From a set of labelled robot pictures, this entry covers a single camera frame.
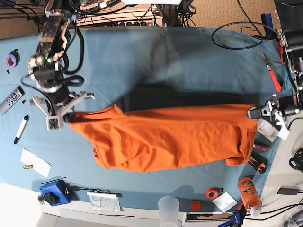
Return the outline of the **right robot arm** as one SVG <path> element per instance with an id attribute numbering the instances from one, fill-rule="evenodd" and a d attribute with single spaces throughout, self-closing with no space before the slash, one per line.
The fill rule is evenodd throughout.
<path id="1" fill-rule="evenodd" d="M 76 73 L 84 58 L 84 37 L 76 25 L 76 15 L 71 10 L 47 9 L 41 37 L 35 54 L 28 61 L 28 77 L 35 83 L 34 90 L 43 95 L 30 100 L 46 115 L 48 130 L 60 130 L 64 123 L 71 122 L 76 104 L 94 98 L 93 93 L 71 92 L 69 87 L 79 87 L 84 78 Z M 80 40 L 80 62 L 74 71 L 69 71 L 67 50 L 73 42 L 69 27 Z"/>

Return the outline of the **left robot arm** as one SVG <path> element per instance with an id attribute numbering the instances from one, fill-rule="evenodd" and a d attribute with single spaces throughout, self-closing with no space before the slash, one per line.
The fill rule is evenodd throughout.
<path id="1" fill-rule="evenodd" d="M 293 94 L 281 98 L 274 97 L 259 108 L 251 108 L 247 116 L 253 120 L 263 118 L 272 121 L 277 119 L 275 113 L 285 119 L 303 110 L 303 2 L 276 0 L 274 4 L 280 20 L 279 35 Z"/>

